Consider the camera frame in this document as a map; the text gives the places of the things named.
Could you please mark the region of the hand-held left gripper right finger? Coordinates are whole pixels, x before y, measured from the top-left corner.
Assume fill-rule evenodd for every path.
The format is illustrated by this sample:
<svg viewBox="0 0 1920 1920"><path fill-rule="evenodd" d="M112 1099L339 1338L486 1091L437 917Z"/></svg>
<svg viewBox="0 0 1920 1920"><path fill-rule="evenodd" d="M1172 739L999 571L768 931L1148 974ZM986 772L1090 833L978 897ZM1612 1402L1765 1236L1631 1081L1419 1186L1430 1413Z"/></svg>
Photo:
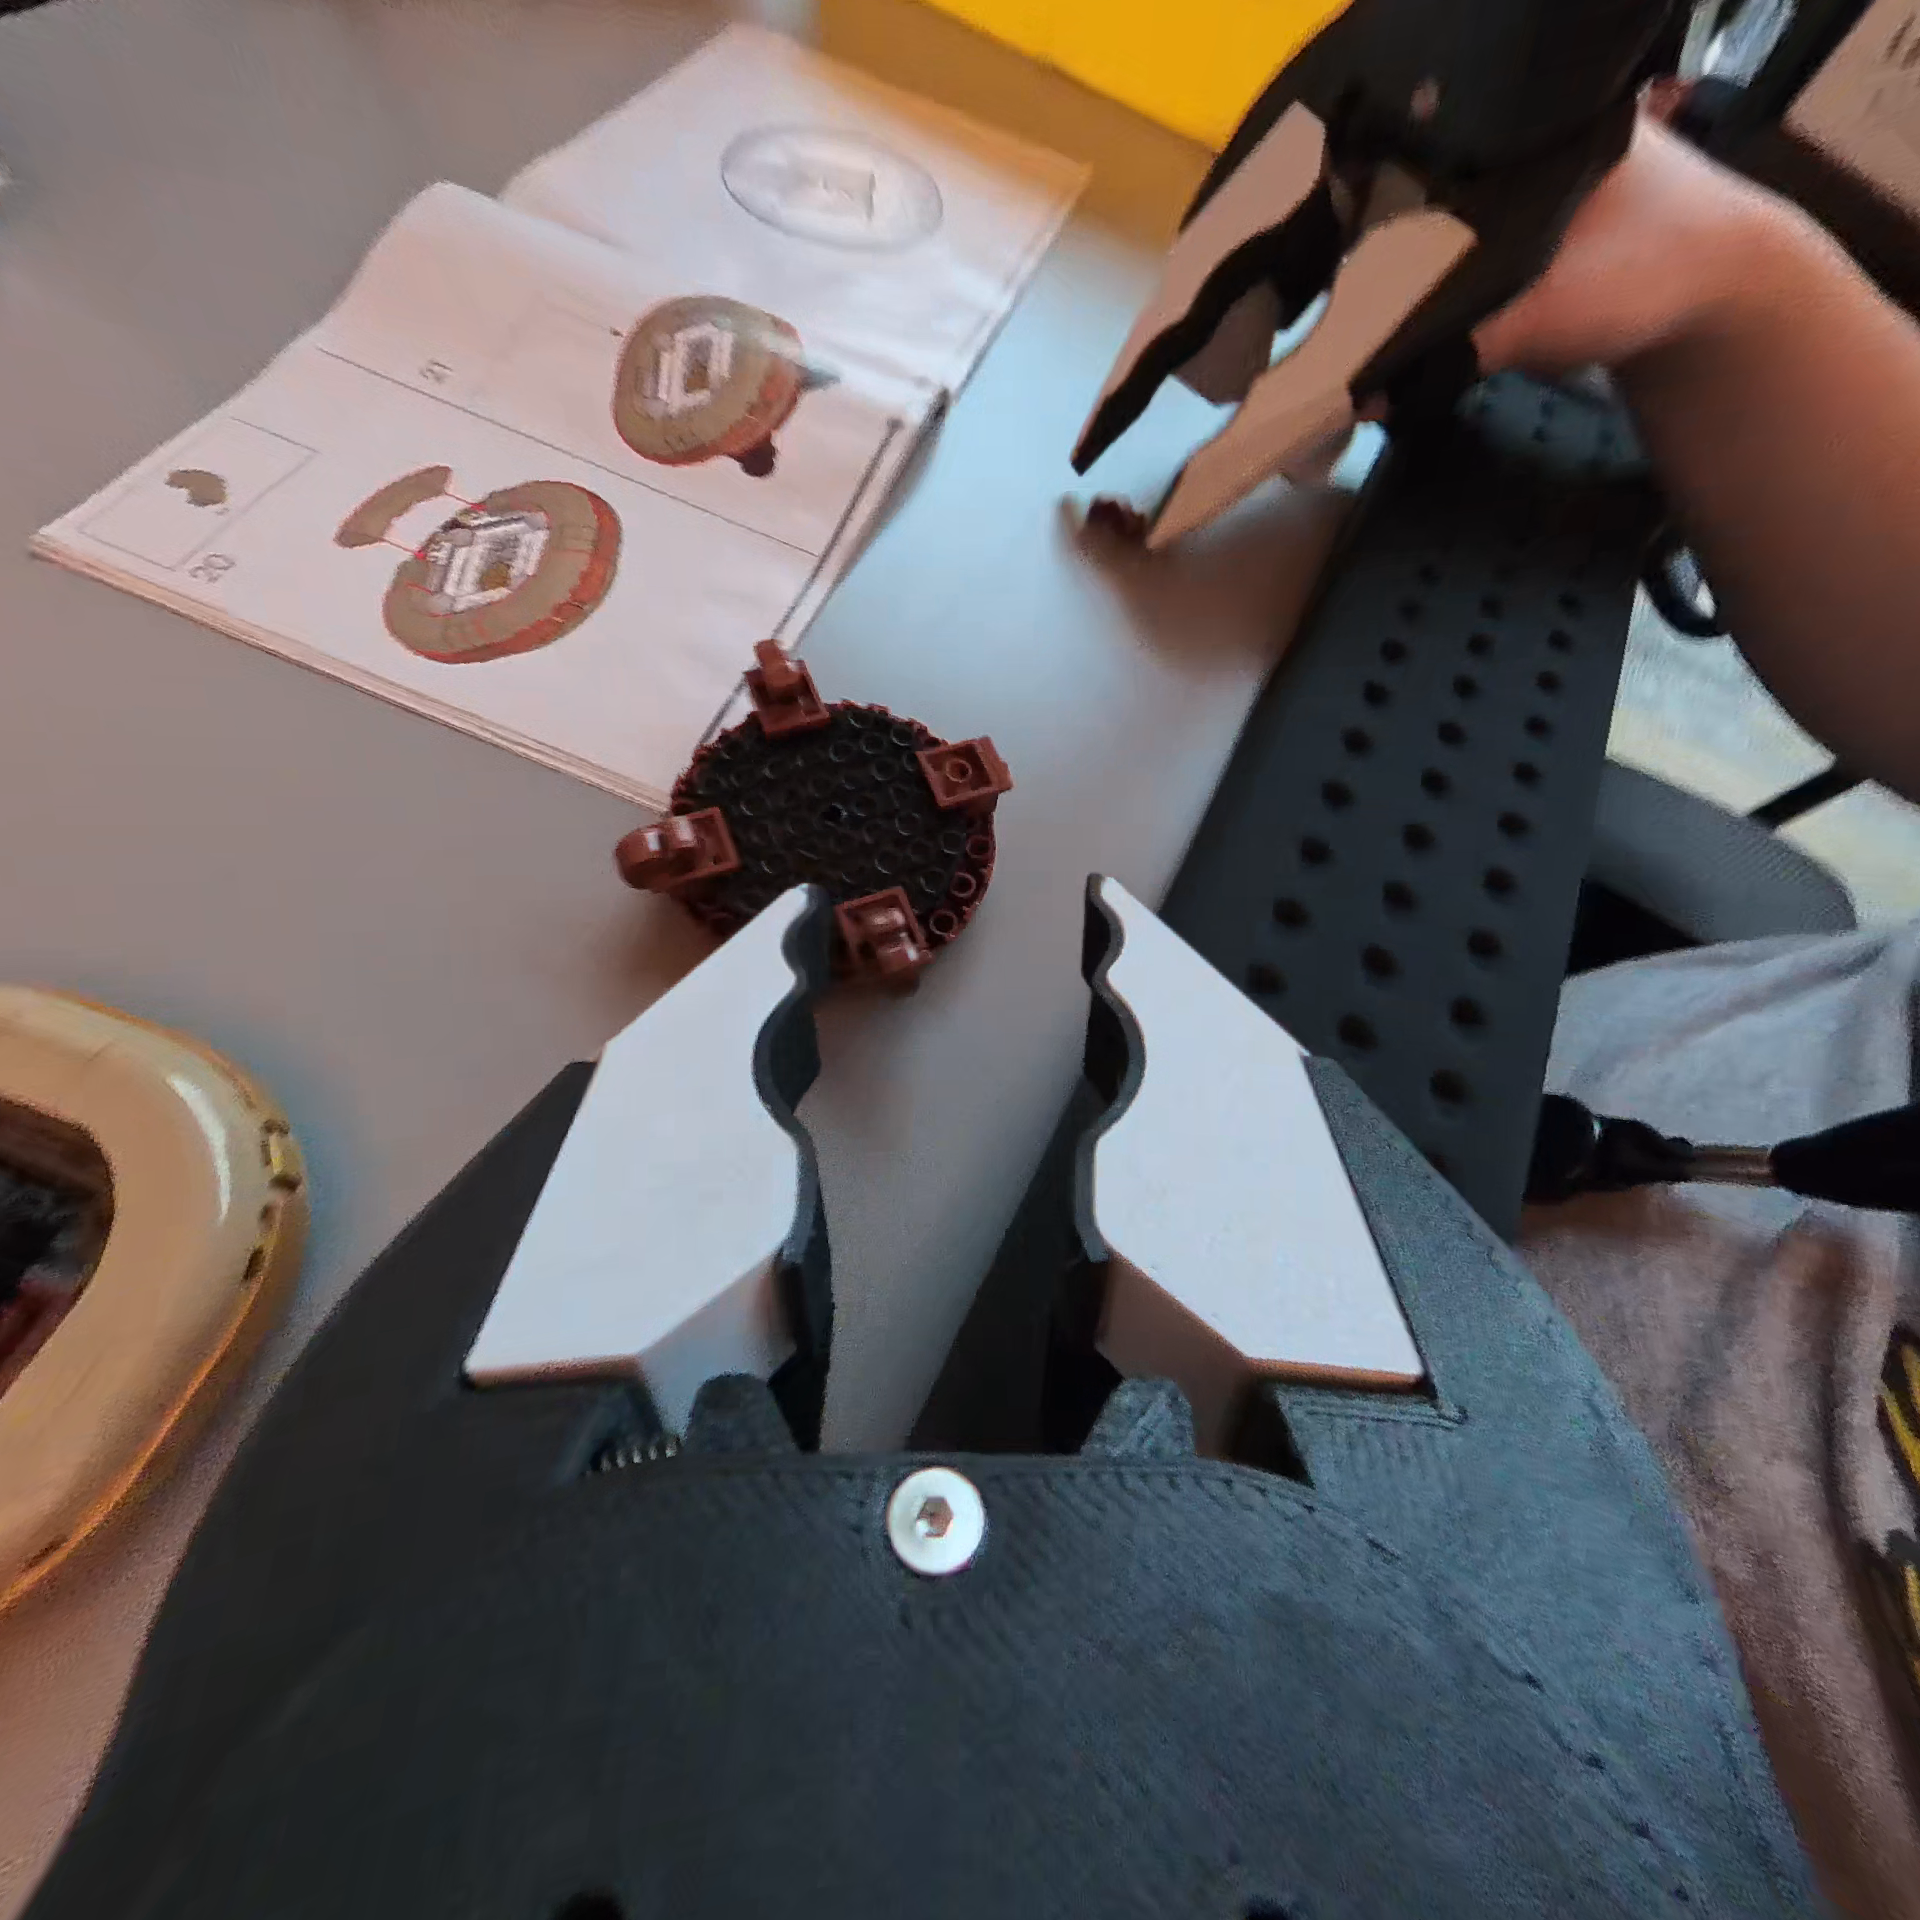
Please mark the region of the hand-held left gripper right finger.
<svg viewBox="0 0 1920 1920"><path fill-rule="evenodd" d="M1202 1456L1268 1386L1411 1395L1428 1374L1308 1052L1125 884L1086 889L1072 1224L1092 1352L1166 1381Z"/></svg>

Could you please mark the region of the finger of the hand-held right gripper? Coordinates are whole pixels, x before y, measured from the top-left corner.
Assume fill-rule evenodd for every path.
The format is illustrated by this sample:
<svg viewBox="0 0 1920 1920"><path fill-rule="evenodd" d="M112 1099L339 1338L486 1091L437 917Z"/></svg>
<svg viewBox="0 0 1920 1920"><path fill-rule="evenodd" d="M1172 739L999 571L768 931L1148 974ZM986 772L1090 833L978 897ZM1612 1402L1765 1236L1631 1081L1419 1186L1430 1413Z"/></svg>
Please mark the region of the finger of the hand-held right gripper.
<svg viewBox="0 0 1920 1920"><path fill-rule="evenodd" d="M1213 404L1242 402L1278 337L1324 294L1338 266L1327 133L1300 102L1189 209L1072 448L1086 473L1167 380Z"/></svg>
<svg viewBox="0 0 1920 1920"><path fill-rule="evenodd" d="M1372 230L1339 260L1327 304L1302 340L1262 372L1222 428L1180 469L1143 533L1162 553L1212 526L1306 453L1349 434L1352 384L1418 306L1475 252L1453 212L1418 209Z"/></svg>

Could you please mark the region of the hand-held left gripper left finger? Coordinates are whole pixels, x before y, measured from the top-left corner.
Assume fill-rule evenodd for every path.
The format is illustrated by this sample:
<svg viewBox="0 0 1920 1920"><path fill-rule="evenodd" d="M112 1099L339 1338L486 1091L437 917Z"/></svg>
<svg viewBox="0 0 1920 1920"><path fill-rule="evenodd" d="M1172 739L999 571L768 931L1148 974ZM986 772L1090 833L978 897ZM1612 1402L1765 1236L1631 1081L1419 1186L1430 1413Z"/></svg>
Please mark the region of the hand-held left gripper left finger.
<svg viewBox="0 0 1920 1920"><path fill-rule="evenodd" d="M832 1254L799 1104L832 902L799 883L600 1050L464 1357L475 1387L612 1381L683 1433L751 1377L822 1438Z"/></svg>

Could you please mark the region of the round brown brick base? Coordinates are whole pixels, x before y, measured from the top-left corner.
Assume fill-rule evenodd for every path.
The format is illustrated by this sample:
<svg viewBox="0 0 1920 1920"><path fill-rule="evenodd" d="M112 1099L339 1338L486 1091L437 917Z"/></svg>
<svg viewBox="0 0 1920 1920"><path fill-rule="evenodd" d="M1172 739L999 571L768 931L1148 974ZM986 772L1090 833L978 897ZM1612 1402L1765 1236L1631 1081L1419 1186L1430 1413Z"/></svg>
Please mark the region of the round brown brick base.
<svg viewBox="0 0 1920 1920"><path fill-rule="evenodd" d="M832 970L909 993L978 912L1012 770L987 737L944 739L878 705L827 701L773 640L747 712L683 765L660 821L614 846L618 875L715 940L797 884L832 909Z"/></svg>

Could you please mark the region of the person's right forearm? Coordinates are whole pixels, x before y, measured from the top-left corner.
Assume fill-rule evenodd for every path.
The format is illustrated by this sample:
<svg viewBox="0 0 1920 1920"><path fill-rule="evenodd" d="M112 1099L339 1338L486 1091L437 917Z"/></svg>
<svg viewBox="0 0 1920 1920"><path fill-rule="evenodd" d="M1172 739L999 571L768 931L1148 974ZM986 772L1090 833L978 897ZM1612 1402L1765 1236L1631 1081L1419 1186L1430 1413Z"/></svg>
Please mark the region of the person's right forearm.
<svg viewBox="0 0 1920 1920"><path fill-rule="evenodd" d="M1917 334L1810 217L1644 112L1484 372L1599 368L1754 675L1917 802Z"/></svg>

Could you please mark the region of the grey desk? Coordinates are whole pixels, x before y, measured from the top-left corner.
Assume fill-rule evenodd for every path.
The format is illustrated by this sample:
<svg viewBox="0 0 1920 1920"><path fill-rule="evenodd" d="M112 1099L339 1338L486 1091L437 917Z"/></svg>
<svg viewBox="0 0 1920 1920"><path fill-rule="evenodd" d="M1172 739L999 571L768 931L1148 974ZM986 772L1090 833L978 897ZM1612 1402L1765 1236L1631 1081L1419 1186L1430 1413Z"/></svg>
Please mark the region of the grey desk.
<svg viewBox="0 0 1920 1920"><path fill-rule="evenodd" d="M85 1802L238 1441L370 1259L700 961L636 809L27 540L327 312L422 186L499 193L730 19L1090 168L1061 242L806 633L821 690L992 737L992 894L912 994L821 1005L822 1441L899 1449L1067 1094L1083 888L1157 902L1341 494L1181 558L1074 540L1067 454L1208 150L923 5L58 5L4 24L4 980L181 1027L304 1147L299 1293L159 1486L4 1617L4 1915Z"/></svg>

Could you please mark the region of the yellow plastic box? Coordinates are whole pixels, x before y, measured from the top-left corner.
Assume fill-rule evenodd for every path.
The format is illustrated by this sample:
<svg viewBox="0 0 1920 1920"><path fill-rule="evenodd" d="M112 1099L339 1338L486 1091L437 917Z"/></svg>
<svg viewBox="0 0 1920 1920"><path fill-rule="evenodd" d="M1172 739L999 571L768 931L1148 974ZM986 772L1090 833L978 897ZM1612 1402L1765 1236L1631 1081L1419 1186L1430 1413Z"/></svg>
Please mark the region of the yellow plastic box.
<svg viewBox="0 0 1920 1920"><path fill-rule="evenodd" d="M1339 2L816 2L805 36L869 77L1027 137L1149 128L1216 154Z"/></svg>

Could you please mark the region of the black perforated panel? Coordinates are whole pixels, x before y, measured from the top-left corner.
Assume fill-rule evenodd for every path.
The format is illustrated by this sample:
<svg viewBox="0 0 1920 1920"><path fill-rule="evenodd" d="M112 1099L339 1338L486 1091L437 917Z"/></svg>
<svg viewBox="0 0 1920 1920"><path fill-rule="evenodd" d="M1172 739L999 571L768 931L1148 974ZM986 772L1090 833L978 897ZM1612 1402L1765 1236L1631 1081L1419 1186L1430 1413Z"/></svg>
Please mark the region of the black perforated panel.
<svg viewBox="0 0 1920 1920"><path fill-rule="evenodd" d="M1659 520L1596 387L1388 448L1159 909L1503 1240Z"/></svg>

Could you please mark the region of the person's printed grey shirt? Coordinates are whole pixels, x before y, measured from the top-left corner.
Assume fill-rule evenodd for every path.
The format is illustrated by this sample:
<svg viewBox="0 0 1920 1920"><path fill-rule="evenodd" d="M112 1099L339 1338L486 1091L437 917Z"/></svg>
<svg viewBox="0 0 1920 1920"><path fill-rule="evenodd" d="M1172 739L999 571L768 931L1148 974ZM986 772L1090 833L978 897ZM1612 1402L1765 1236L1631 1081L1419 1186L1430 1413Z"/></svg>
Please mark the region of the person's printed grey shirt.
<svg viewBox="0 0 1920 1920"><path fill-rule="evenodd" d="M1548 1091L1773 1145L1915 1099L1915 923L1573 979ZM1832 1909L1917 1915L1915 1219L1667 1186L1519 1248L1654 1446Z"/></svg>

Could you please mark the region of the grey office chair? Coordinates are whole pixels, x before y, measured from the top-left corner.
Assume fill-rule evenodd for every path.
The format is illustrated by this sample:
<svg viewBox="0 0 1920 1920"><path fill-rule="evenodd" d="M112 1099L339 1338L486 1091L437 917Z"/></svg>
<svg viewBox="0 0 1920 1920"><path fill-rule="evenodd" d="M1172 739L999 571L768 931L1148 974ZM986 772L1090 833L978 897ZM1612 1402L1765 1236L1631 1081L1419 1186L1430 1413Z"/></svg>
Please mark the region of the grey office chair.
<svg viewBox="0 0 1920 1920"><path fill-rule="evenodd" d="M1845 883L1783 830L1862 784L1831 762L1748 812L1605 762L1567 974L1658 953L1856 931Z"/></svg>

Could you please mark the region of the open instruction booklet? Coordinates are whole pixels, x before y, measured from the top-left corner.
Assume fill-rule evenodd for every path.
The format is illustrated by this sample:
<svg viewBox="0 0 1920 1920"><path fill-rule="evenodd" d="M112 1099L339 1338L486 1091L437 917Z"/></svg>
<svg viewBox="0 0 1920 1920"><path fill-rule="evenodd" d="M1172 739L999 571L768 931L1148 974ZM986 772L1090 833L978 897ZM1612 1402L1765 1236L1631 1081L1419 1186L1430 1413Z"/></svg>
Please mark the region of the open instruction booklet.
<svg viewBox="0 0 1920 1920"><path fill-rule="evenodd" d="M763 27L342 298L32 553L647 809L792 653L1088 170Z"/></svg>

